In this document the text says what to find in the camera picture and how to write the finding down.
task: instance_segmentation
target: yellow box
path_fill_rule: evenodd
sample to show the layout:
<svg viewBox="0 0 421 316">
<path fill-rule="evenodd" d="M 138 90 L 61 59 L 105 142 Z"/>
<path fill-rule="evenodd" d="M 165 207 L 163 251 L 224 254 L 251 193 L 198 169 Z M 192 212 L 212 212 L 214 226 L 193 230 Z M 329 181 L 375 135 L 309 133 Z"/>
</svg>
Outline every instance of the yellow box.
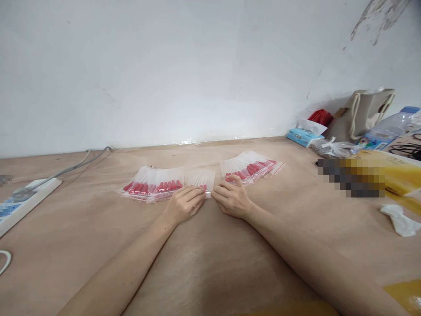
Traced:
<svg viewBox="0 0 421 316">
<path fill-rule="evenodd" d="M 421 192 L 421 162 L 415 159 L 398 156 L 384 151 L 362 150 L 351 159 L 378 161 L 384 167 L 385 188 L 401 196 L 413 196 Z"/>
</svg>

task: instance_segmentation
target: bottle cap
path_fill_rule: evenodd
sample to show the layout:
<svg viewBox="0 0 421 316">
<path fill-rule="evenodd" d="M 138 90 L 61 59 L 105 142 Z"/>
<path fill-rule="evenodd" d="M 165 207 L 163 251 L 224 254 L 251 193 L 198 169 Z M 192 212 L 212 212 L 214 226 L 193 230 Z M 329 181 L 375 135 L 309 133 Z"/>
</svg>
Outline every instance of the bottle cap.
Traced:
<svg viewBox="0 0 421 316">
<path fill-rule="evenodd" d="M 405 113 L 412 113 L 415 114 L 420 110 L 420 108 L 417 107 L 404 107 L 402 110 L 400 110 L 401 112 L 405 112 Z"/>
</svg>

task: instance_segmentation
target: hand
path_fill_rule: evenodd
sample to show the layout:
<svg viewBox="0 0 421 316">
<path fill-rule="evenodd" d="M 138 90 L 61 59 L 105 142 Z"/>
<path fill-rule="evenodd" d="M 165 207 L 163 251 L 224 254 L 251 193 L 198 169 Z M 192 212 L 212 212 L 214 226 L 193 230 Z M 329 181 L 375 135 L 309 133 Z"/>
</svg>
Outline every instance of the hand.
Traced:
<svg viewBox="0 0 421 316">
<path fill-rule="evenodd" d="M 215 199 L 223 213 L 246 219 L 254 204 L 247 196 L 246 189 L 239 176 L 230 175 L 227 178 L 235 180 L 235 185 L 222 181 L 218 187 L 214 187 L 210 195 Z"/>
<path fill-rule="evenodd" d="M 164 216 L 171 224 L 177 226 L 197 213 L 205 197 L 205 190 L 202 188 L 182 187 L 172 195 Z"/>
</svg>

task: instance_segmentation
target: plastic water bottle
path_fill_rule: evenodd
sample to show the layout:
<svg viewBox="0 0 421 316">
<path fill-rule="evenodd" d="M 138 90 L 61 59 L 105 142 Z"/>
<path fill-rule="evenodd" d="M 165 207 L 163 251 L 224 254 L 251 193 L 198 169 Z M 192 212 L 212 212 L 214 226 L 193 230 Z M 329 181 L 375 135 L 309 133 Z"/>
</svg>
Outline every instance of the plastic water bottle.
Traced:
<svg viewBox="0 0 421 316">
<path fill-rule="evenodd" d="M 399 113 L 380 121 L 357 144 L 366 144 L 366 150 L 382 150 L 402 135 L 411 125 L 412 116 L 420 108 L 404 107 Z"/>
</svg>

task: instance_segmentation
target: blue tissue package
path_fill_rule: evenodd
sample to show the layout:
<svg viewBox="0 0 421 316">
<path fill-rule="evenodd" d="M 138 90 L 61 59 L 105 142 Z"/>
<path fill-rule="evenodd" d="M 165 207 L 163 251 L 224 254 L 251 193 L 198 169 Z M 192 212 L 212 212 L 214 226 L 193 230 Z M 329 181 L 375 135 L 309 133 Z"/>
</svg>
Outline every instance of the blue tissue package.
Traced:
<svg viewBox="0 0 421 316">
<path fill-rule="evenodd" d="M 324 138 L 322 135 L 315 135 L 313 132 L 301 128 L 290 129 L 286 137 L 305 148 L 308 148 L 313 140 Z"/>
</svg>

